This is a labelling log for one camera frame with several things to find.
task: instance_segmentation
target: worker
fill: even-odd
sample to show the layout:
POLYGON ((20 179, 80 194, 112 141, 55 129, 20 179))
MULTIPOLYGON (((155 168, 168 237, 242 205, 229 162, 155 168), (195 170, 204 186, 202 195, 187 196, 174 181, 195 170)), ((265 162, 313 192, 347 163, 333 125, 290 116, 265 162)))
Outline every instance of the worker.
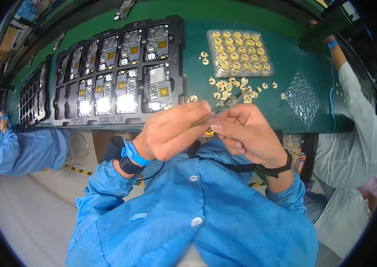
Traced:
POLYGON ((67 130, 44 128, 16 134, 2 117, 0 132, 0 174, 21 176, 47 167, 57 171, 65 162, 69 149, 67 130))
POLYGON ((190 127, 209 112, 199 101, 155 113, 122 158, 96 168, 75 201, 67 266, 314 266, 318 240, 290 154, 255 105, 190 127), (208 127, 220 138, 196 149, 208 127), (253 163, 267 197, 247 185, 253 163), (145 165, 153 178, 124 202, 145 165))
POLYGON ((325 195, 304 196, 306 215, 319 239, 317 266, 323 267, 337 266, 346 258, 369 222, 371 203, 377 203, 369 191, 377 190, 377 116, 335 38, 330 36, 325 43, 344 93, 342 114, 354 121, 355 130, 319 135, 313 176, 325 195))

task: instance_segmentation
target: esd tray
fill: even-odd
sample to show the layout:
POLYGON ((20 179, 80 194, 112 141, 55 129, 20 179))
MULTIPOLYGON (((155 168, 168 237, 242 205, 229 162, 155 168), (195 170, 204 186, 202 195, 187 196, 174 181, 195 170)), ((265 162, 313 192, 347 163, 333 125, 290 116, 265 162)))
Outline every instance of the esd tray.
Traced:
POLYGON ((52 55, 48 55, 25 81, 19 100, 19 122, 22 131, 49 117, 49 75, 52 55))
POLYGON ((148 118, 154 114, 149 109, 149 87, 148 87, 148 72, 147 68, 159 64, 165 64, 169 70, 170 80, 170 95, 172 106, 185 103, 185 76, 182 74, 182 50, 185 48, 185 28, 184 20, 178 15, 167 16, 165 19, 152 20, 146 19, 134 23, 126 24, 120 29, 110 29, 95 35, 89 40, 83 40, 71 46, 67 51, 62 51, 57 55, 56 67, 53 71, 53 90, 52 90, 52 115, 51 122, 55 126, 69 126, 69 125, 142 125, 148 118), (160 25, 167 25, 169 38, 169 52, 165 59, 158 59, 153 61, 146 61, 146 46, 147 46, 147 29, 160 25), (122 41, 125 33, 138 30, 141 36, 141 46, 138 62, 130 62, 125 66, 120 66, 120 53, 122 51, 122 41), (102 44, 108 38, 118 35, 116 38, 116 50, 113 67, 100 67, 100 56, 102 44), (88 48, 91 44, 97 44, 95 58, 92 59, 89 55, 88 48), (79 59, 78 70, 70 73, 71 62, 75 51, 81 51, 79 59), (138 108, 136 113, 119 114, 116 107, 117 91, 116 82, 117 75, 125 70, 137 69, 136 87, 138 93, 138 108), (102 75, 112 75, 111 81, 111 108, 109 114, 98 112, 98 103, 95 98, 95 88, 97 78, 102 75), (80 114, 79 105, 79 88, 88 79, 91 83, 90 96, 90 113, 80 114))

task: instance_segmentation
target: hand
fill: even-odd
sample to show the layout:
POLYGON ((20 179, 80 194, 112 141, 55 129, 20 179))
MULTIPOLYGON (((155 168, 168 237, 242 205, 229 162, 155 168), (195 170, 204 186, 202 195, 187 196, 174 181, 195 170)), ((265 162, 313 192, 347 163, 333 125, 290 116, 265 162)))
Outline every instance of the hand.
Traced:
POLYGON ((237 104, 218 115, 211 129, 233 155, 243 154, 253 163, 279 168, 287 154, 276 134, 254 104, 237 104))
POLYGON ((178 105, 152 115, 133 144, 147 159, 166 161, 189 147, 209 127, 209 121, 191 127, 211 111, 206 101, 178 105))

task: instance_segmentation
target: clear plastic blister tray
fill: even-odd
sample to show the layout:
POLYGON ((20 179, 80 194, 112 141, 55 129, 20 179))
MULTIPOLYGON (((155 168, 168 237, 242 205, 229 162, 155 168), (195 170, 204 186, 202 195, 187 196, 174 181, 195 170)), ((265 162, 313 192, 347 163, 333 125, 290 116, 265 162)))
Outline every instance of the clear plastic blister tray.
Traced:
POLYGON ((308 130, 320 107, 309 80, 298 70, 285 92, 285 99, 308 130))
POLYGON ((268 77, 273 63, 259 32, 210 29, 206 33, 217 78, 268 77))

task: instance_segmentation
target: green workbench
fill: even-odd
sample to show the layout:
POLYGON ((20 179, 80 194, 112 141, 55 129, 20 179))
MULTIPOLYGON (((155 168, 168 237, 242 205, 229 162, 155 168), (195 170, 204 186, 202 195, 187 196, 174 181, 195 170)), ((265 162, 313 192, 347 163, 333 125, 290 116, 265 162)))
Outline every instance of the green workbench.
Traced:
MULTIPOLYGON (((248 85, 252 88, 261 87, 262 83, 276 82, 277 89, 263 89, 257 99, 253 99, 270 125, 274 129, 281 129, 285 133, 319 132, 326 133, 334 130, 334 120, 330 115, 330 88, 332 86, 331 59, 327 48, 317 51, 304 51, 298 48, 297 38, 305 33, 306 29, 296 22, 282 17, 268 10, 235 1, 192 0, 184 2, 173 0, 152 0, 136 3, 128 18, 123 21, 112 21, 118 7, 108 13, 92 18, 73 29, 68 30, 58 51, 54 52, 52 67, 55 66, 56 54, 68 49, 71 45, 92 37, 94 34, 110 28, 120 28, 125 24, 151 18, 153 20, 165 18, 168 15, 178 14, 185 19, 186 48, 183 51, 183 73, 187 76, 187 96, 196 95, 199 100, 208 101, 215 106, 219 100, 213 98, 217 92, 215 85, 210 85, 208 80, 214 76, 213 64, 203 65, 199 60, 202 51, 209 51, 206 41, 206 31, 209 29, 242 29, 261 32, 264 43, 268 48, 275 74, 265 78, 248 78, 248 85), (242 16, 223 15, 222 10, 244 10, 242 16), (307 130, 281 93, 285 92, 297 70, 300 69, 314 88, 321 106, 316 113, 311 127, 307 130)), ((18 103, 20 87, 48 54, 53 54, 55 41, 44 47, 34 58, 32 68, 25 66, 12 81, 15 92, 8 96, 8 114, 11 123, 18 123, 18 103)), ((334 79, 338 81, 337 71, 334 69, 334 79)), ((52 81, 50 77, 49 95, 52 95, 52 81)), ((341 108, 344 96, 334 95, 334 109, 341 108)), ((336 131, 352 131, 352 120, 336 115, 336 131)), ((100 128, 121 129, 120 125, 99 126, 100 128)))

